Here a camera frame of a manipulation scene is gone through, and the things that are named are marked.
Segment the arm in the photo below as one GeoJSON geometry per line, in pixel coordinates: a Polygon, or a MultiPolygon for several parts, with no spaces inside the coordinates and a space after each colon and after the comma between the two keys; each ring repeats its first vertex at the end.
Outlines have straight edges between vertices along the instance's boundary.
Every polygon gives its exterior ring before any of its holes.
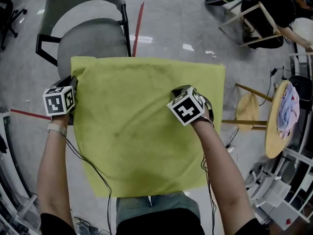
{"type": "MultiPolygon", "coordinates": [[[[52,122],[67,127],[68,115],[57,116],[52,122]]],[[[74,229],[69,207],[65,147],[66,138],[51,130],[38,172],[37,194],[41,213],[52,214],[74,229]]]]}
{"type": "Polygon", "coordinates": [[[280,31],[280,33],[282,35],[284,35],[285,37],[289,38],[291,41],[300,44],[301,46],[303,46],[305,49],[311,49],[311,45],[312,43],[310,43],[309,41],[299,37],[292,29],[290,29],[289,27],[287,28],[282,28],[277,26],[278,30],[280,31]]]}
{"type": "Polygon", "coordinates": [[[224,232],[226,235],[235,234],[248,221],[255,218],[244,180],[214,127],[204,121],[196,121],[192,126],[202,144],[224,232]]]}

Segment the gray shorts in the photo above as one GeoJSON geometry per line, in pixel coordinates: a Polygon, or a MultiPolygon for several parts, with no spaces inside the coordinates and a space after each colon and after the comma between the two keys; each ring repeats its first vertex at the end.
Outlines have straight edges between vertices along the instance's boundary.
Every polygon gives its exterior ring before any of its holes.
{"type": "Polygon", "coordinates": [[[148,197],[117,198],[116,226],[129,218],[177,208],[188,209],[200,219],[200,211],[197,202],[187,197],[182,191],[151,196],[151,202],[148,197]]]}

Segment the person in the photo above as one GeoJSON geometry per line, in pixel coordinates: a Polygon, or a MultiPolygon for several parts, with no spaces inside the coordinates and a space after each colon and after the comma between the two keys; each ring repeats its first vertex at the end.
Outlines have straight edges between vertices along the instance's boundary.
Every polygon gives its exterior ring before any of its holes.
{"type": "MultiPolygon", "coordinates": [[[[303,17],[304,11],[307,15],[311,15],[313,11],[313,0],[294,0],[295,3],[290,3],[291,0],[243,0],[241,11],[245,11],[261,1],[266,10],[274,19],[281,35],[289,38],[291,41],[300,44],[305,49],[311,49],[312,43],[298,36],[289,25],[297,17],[303,17]]],[[[273,27],[269,24],[265,15],[260,8],[245,15],[245,20],[248,20],[253,27],[260,33],[262,37],[273,35],[273,27]]],[[[284,37],[280,36],[248,45],[250,48],[278,48],[284,43],[284,37]]],[[[244,37],[244,42],[257,40],[257,37],[244,37]]]]}
{"type": "MultiPolygon", "coordinates": [[[[207,108],[204,117],[209,118],[207,108]]],[[[56,116],[52,123],[67,128],[68,115],[56,116]]],[[[225,234],[267,234],[253,214],[240,171],[212,122],[196,120],[191,125],[202,144],[225,234]]],[[[65,150],[65,136],[50,130],[37,182],[43,235],[75,234],[69,205],[65,150]]],[[[118,198],[116,212],[117,235],[204,234],[199,206],[183,192],[151,196],[151,202],[148,197],[118,198]]]]}

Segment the gray chair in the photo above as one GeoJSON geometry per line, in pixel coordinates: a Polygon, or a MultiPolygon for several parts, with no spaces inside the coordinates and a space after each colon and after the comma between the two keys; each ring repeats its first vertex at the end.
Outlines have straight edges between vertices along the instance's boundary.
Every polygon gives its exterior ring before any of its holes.
{"type": "Polygon", "coordinates": [[[36,53],[58,67],[60,78],[70,75],[72,56],[131,56],[125,0],[105,0],[116,5],[122,14],[121,21],[110,18],[92,19],[75,26],[62,38],[51,36],[55,24],[66,12],[87,1],[91,0],[46,0],[36,53]],[[57,60],[42,49],[42,42],[59,43],[57,60]]]}

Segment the chair seat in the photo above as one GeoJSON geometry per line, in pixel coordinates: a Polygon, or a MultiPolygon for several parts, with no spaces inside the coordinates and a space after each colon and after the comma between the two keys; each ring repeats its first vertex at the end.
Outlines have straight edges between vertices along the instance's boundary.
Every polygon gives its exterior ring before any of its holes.
{"type": "Polygon", "coordinates": [[[68,31],[58,48],[60,78],[70,75],[70,58],[73,56],[127,57],[126,40],[119,23],[110,18],[98,18],[68,31]]]}

